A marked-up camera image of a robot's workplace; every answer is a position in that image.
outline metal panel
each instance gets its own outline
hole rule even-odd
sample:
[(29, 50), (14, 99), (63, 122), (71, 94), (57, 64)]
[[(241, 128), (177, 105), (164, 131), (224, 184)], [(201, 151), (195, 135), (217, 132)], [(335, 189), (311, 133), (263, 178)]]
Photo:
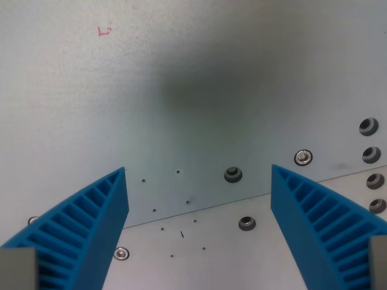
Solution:
[[(386, 11), (382, 0), (2, 1), (1, 234), (120, 166), (128, 227), (268, 193), (272, 163), (320, 181), (373, 168), (362, 152), (379, 146), (386, 165)], [(364, 137), (368, 117), (380, 129)], [(299, 149), (314, 155), (307, 167)], [(229, 166), (239, 183), (225, 182)]]
[[(366, 187), (372, 173), (387, 176), (387, 167), (322, 184), (368, 208), (376, 198), (387, 199), (387, 185)], [(239, 229), (244, 216), (255, 218), (252, 231)], [(387, 220), (387, 210), (379, 216)], [(270, 195), (125, 228), (118, 246), (130, 257), (113, 259), (103, 290), (306, 289), (270, 209)]]

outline gray gripper base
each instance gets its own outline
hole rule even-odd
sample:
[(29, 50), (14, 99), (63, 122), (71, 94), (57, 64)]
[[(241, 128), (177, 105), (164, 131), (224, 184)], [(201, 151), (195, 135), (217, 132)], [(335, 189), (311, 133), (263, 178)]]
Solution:
[(1, 290), (38, 290), (38, 279), (34, 248), (0, 248)]
[(387, 236), (372, 236), (368, 244), (371, 290), (387, 289)]

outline countersunk screw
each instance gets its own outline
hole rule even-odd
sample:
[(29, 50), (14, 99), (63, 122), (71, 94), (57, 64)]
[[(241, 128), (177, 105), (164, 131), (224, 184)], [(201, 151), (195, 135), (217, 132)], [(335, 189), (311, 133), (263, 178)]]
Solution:
[(129, 258), (129, 251), (128, 249), (120, 246), (118, 247), (117, 249), (115, 249), (114, 251), (114, 257), (117, 259), (117, 260), (120, 260), (120, 261), (124, 261), (126, 260), (127, 258)]
[(308, 165), (309, 163), (311, 163), (312, 159), (313, 159), (312, 152), (306, 149), (297, 151), (297, 153), (294, 156), (294, 161), (298, 166)]
[(36, 221), (38, 219), (37, 216), (32, 216), (28, 219), (28, 225), (30, 225), (31, 223), (33, 223), (34, 221)]

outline small hole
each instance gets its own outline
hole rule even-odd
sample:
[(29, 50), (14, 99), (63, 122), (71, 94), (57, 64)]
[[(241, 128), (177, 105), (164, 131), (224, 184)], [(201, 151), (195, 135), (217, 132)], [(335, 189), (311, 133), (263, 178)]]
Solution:
[(367, 181), (368, 181), (368, 182), (373, 182), (373, 181), (375, 181), (375, 179), (376, 179), (376, 174), (372, 174), (372, 175), (367, 179)]
[(248, 222), (251, 222), (252, 219), (250, 216), (245, 216), (241, 219), (241, 221), (244, 223), (244, 224), (247, 224)]
[(372, 154), (372, 147), (365, 149), (363, 156), (370, 156)]
[(360, 128), (361, 129), (366, 129), (369, 126), (369, 119), (365, 119), (364, 121), (361, 122)]
[(375, 205), (377, 205), (377, 202), (378, 202), (378, 200), (375, 199), (375, 200), (372, 201), (372, 203), (370, 203), (369, 205), (372, 206), (372, 207), (374, 207)]

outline red mark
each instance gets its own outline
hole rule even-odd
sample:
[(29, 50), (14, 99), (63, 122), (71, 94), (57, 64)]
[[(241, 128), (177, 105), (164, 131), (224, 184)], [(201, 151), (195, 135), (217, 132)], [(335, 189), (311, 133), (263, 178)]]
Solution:
[(101, 31), (101, 28), (98, 26), (98, 35), (99, 35), (99, 36), (102, 36), (102, 35), (108, 35), (108, 34), (109, 34), (109, 31), (112, 31), (112, 28), (111, 28), (111, 27), (108, 27), (107, 30), (108, 30), (108, 32), (102, 32), (102, 31)]

